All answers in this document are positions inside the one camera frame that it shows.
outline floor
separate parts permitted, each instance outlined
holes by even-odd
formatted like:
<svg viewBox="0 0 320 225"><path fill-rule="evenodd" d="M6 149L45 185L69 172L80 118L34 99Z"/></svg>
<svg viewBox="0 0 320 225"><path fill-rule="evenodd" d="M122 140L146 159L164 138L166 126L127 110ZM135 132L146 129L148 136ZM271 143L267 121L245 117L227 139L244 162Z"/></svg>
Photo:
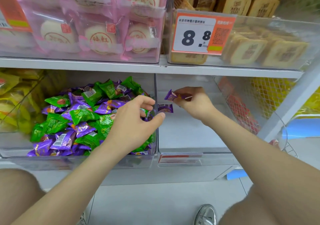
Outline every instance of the floor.
<svg viewBox="0 0 320 225"><path fill-rule="evenodd" d="M320 169L320 138L292 139L299 158ZM202 204L212 204L218 218L242 200L252 185L248 177L227 181L118 185L100 187L88 207L89 225L193 224Z"/></svg>

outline price number 8.8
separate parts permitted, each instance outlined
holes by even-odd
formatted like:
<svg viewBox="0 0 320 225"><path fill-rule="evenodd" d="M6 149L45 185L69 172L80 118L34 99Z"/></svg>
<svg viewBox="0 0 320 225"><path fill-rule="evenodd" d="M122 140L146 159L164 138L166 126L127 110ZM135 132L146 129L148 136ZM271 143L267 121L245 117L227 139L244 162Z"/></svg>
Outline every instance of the price number 8.8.
<svg viewBox="0 0 320 225"><path fill-rule="evenodd" d="M195 37L195 34L196 33L192 30L185 31L183 34L184 38L182 39L181 43L185 46L191 46L194 43L193 38ZM202 39L204 41L208 41L210 40L210 37L211 37L211 32L205 31Z"/></svg>

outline leg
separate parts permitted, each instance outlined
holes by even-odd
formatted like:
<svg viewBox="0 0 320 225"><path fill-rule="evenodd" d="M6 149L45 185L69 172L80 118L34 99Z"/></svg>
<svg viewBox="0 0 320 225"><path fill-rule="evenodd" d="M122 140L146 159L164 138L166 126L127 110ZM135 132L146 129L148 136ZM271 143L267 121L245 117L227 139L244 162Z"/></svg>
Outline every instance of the leg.
<svg viewBox="0 0 320 225"><path fill-rule="evenodd" d="M37 179L20 169L0 169L0 217L10 225L45 195Z"/></svg>
<svg viewBox="0 0 320 225"><path fill-rule="evenodd" d="M279 225L262 197L251 187L247 197L230 207L219 221L219 225Z"/></svg>

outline price label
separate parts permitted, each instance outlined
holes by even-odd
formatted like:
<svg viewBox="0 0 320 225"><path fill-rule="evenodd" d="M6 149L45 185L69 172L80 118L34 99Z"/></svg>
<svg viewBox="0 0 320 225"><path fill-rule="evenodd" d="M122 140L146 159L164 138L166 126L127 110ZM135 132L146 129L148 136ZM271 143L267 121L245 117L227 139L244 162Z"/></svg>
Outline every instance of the price label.
<svg viewBox="0 0 320 225"><path fill-rule="evenodd" d="M221 55L235 17L177 12L171 51Z"/></svg>
<svg viewBox="0 0 320 225"><path fill-rule="evenodd" d="M0 29L32 32L17 0L0 0Z"/></svg>

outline white metal shelf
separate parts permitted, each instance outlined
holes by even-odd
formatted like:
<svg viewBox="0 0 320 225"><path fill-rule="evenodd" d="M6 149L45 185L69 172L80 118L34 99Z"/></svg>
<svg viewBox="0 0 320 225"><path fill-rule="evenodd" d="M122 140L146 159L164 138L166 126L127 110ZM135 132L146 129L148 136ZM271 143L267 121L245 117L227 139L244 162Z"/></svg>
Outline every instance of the white metal shelf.
<svg viewBox="0 0 320 225"><path fill-rule="evenodd" d="M219 76L271 77L291 79L298 79L303 74L303 72L295 70L172 65L167 63L165 56L162 56L158 64L2 57L0 58L0 67L154 74L197 74Z"/></svg>

